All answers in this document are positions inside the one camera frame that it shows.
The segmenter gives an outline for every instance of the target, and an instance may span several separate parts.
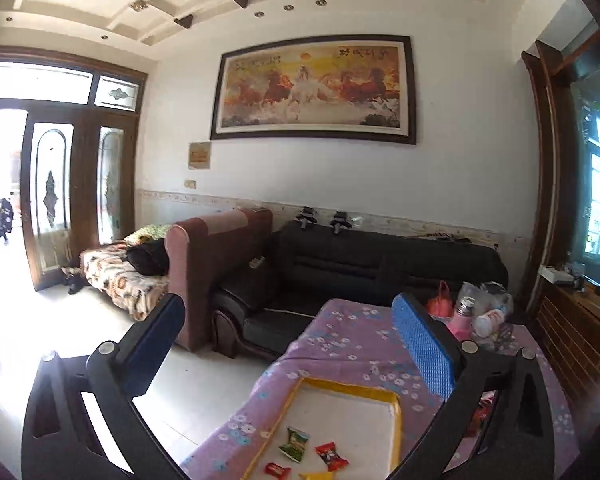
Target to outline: tray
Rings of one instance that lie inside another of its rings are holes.
[[[310,436],[301,463],[278,449],[287,441],[287,426]],[[242,480],[272,480],[264,473],[269,462],[290,467],[288,480],[298,480],[298,473],[326,472],[314,448],[328,442],[335,442],[338,454],[349,461],[336,473],[338,480],[384,480],[400,460],[401,426],[400,400],[393,392],[302,378]]]

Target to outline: red candy wrapper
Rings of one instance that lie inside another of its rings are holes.
[[[286,477],[291,473],[290,467],[282,467],[273,462],[269,462],[264,466],[264,472],[268,475],[275,476],[278,480],[286,480]]]
[[[340,455],[336,453],[336,445],[334,442],[328,444],[322,444],[315,448],[320,458],[324,460],[329,471],[337,471],[342,469],[344,466],[349,465],[348,460],[344,460]]]

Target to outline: framed painting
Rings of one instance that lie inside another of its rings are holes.
[[[415,144],[411,39],[317,36],[223,54],[211,139],[248,137]]]

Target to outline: candy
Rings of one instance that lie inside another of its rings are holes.
[[[328,473],[320,472],[320,473],[298,473],[298,476],[302,480],[333,480],[336,476],[336,473],[333,471],[329,471]]]
[[[291,473],[290,467],[282,467],[273,462],[269,462],[266,466],[264,466],[264,472],[268,475],[275,476],[278,480],[285,480],[286,477]]]
[[[280,451],[294,462],[300,463],[304,456],[304,446],[306,441],[309,440],[309,435],[291,427],[286,428],[286,433],[288,442],[280,446]]]
[[[349,465],[348,460],[344,460],[340,455],[336,453],[336,445],[334,442],[328,444],[322,444],[315,448],[320,458],[324,460],[329,471],[337,471],[342,469],[344,466]]]

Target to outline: black clamp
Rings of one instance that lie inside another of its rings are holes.
[[[333,220],[329,222],[329,225],[333,228],[333,234],[339,234],[340,230],[344,227],[345,229],[351,229],[353,225],[347,220],[346,211],[336,211],[333,215]]]
[[[304,231],[308,224],[317,224],[315,219],[315,210],[313,207],[303,207],[302,212],[296,216],[296,221],[301,223],[301,229]]]

